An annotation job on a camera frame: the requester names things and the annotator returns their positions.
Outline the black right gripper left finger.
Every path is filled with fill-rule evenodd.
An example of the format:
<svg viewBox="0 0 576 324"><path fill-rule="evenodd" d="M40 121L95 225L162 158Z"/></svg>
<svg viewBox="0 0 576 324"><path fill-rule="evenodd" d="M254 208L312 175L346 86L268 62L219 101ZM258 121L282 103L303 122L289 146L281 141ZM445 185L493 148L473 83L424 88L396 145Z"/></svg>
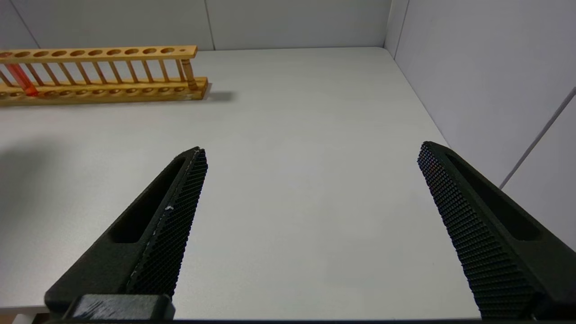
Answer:
<svg viewBox="0 0 576 324"><path fill-rule="evenodd" d="M64 313L88 294L173 297L207 170L197 146L171 160L48 289L47 308Z"/></svg>

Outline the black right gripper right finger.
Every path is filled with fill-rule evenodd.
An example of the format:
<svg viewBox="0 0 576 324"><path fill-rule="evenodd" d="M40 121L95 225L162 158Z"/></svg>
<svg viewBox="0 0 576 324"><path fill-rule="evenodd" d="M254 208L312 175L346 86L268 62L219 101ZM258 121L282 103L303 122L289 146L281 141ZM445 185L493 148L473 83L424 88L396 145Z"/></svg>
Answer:
<svg viewBox="0 0 576 324"><path fill-rule="evenodd" d="M482 320L574 321L574 250L452 149L417 162Z"/></svg>

